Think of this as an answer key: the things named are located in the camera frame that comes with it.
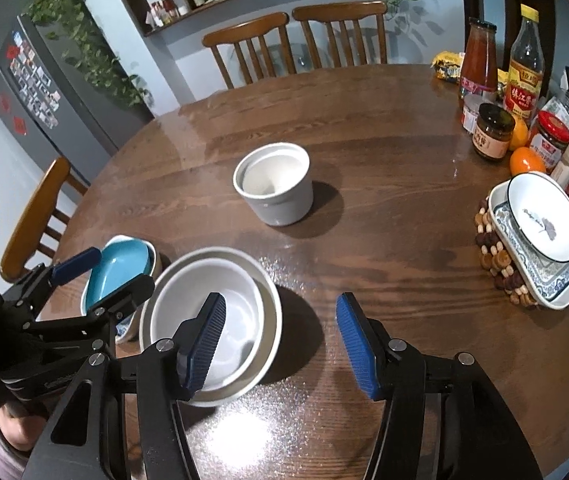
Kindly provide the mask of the person's left hand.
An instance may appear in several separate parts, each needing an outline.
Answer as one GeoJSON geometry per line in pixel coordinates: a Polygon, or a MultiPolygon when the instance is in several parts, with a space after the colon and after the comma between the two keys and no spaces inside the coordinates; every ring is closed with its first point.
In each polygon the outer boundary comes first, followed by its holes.
{"type": "Polygon", "coordinates": [[[47,425],[47,419],[38,415],[14,416],[7,405],[0,408],[0,432],[12,448],[30,452],[47,425]]]}

